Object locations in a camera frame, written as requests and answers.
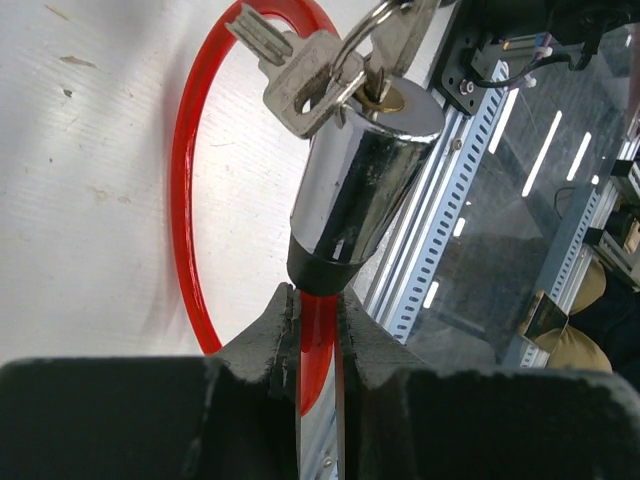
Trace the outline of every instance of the beige cloth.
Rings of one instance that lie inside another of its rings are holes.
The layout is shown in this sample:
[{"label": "beige cloth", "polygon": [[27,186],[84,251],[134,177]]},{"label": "beige cloth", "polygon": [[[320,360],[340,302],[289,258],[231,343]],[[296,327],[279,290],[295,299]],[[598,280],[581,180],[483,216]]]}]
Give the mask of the beige cloth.
[{"label": "beige cloth", "polygon": [[[604,267],[593,260],[573,303],[571,315],[592,305],[604,295],[606,286]],[[552,352],[547,368],[612,372],[611,363],[600,347],[570,325],[564,330],[556,329],[542,335],[536,343],[547,352]]]},{"label": "beige cloth", "polygon": [[547,368],[595,370],[611,373],[611,363],[604,352],[580,330],[567,325],[539,337],[536,343],[547,352],[553,350]]},{"label": "beige cloth", "polygon": [[592,260],[573,302],[570,315],[575,315],[593,304],[604,295],[606,287],[607,277],[604,275],[604,267],[597,260]]}]

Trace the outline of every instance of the red cable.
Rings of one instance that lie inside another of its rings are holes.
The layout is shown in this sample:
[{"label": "red cable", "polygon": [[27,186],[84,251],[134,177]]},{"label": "red cable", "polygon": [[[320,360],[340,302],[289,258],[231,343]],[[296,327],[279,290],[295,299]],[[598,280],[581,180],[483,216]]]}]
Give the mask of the red cable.
[{"label": "red cable", "polygon": [[[328,30],[337,35],[329,17],[312,0],[244,0],[244,3],[252,6],[262,15],[275,16],[284,20],[301,37],[308,37],[320,29]],[[170,208],[173,252],[182,298],[184,299],[193,331],[198,339],[200,348],[205,354],[217,352],[222,347],[222,344],[215,328],[211,324],[196,267],[191,202],[193,157],[198,125],[200,124],[209,88],[220,65],[235,43],[235,38],[227,30],[225,23],[233,22],[240,10],[241,2],[237,1],[231,5],[213,26],[198,52],[191,72],[189,72],[182,101],[180,102],[171,152]],[[334,323],[334,321],[335,307],[333,318],[331,321],[327,319],[326,323]],[[324,364],[317,365],[317,368],[324,369]],[[326,372],[322,376],[323,383],[325,376]],[[307,388],[304,386],[305,384],[306,381],[303,382],[303,390],[310,392],[317,390],[317,387]]]}]

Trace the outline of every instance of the key ring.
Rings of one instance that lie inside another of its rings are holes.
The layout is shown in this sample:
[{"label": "key ring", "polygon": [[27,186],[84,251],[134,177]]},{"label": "key ring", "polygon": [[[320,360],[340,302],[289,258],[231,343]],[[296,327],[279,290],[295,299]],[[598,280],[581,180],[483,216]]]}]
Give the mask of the key ring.
[{"label": "key ring", "polygon": [[342,48],[336,55],[330,74],[334,78],[335,73],[342,70],[349,55],[367,38],[371,32],[383,24],[394,13],[413,6],[413,0],[385,0],[371,10],[351,29],[345,37]]}]

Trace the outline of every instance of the white surface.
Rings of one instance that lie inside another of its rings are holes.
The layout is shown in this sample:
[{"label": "white surface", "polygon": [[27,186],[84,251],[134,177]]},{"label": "white surface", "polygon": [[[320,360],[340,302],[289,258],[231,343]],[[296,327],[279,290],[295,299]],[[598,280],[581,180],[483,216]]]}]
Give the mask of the white surface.
[{"label": "white surface", "polygon": [[[319,3],[342,35],[374,5]],[[199,352],[170,250],[168,151],[190,65],[230,4],[0,0],[0,363]],[[425,45],[410,78],[425,78],[433,53]],[[236,47],[197,145],[198,265],[223,342],[287,278],[308,150],[262,105],[265,85]]]}]

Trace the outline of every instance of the silver key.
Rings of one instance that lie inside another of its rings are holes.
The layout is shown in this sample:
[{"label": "silver key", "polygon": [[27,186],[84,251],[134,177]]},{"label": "silver key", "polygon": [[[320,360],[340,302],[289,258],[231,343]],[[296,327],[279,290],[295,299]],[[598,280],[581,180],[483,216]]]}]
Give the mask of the silver key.
[{"label": "silver key", "polygon": [[[344,61],[340,75],[332,77],[342,42],[326,30],[306,39],[281,33],[246,4],[227,28],[260,59],[260,70],[269,78],[265,105],[300,138],[312,137],[366,79],[364,59],[355,52]],[[317,103],[303,112],[312,97]]]},{"label": "silver key", "polygon": [[396,13],[385,19],[371,34],[373,51],[367,61],[367,96],[376,102],[384,99],[391,76],[402,77],[413,62],[440,0],[386,0],[379,9]]}]

